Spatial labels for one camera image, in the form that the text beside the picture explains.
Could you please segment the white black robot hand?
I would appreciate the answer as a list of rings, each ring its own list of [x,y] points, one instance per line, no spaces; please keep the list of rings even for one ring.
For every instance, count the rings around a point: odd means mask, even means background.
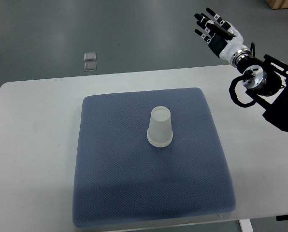
[[[240,32],[211,8],[207,7],[206,11],[217,23],[204,13],[196,13],[194,17],[197,19],[197,25],[207,33],[212,32],[213,36],[210,37],[198,29],[194,31],[209,45],[212,52],[229,64],[238,64],[239,57],[242,55],[250,56],[251,51],[244,45],[244,39]]]

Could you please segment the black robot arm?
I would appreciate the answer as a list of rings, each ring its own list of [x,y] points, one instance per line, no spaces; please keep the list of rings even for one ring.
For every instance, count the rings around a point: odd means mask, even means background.
[[[259,104],[266,121],[288,132],[288,65],[269,55],[264,60],[256,58],[254,43],[247,47],[230,22],[210,8],[206,11],[194,15],[199,26],[195,33],[240,73],[229,87],[232,101],[242,108]]]

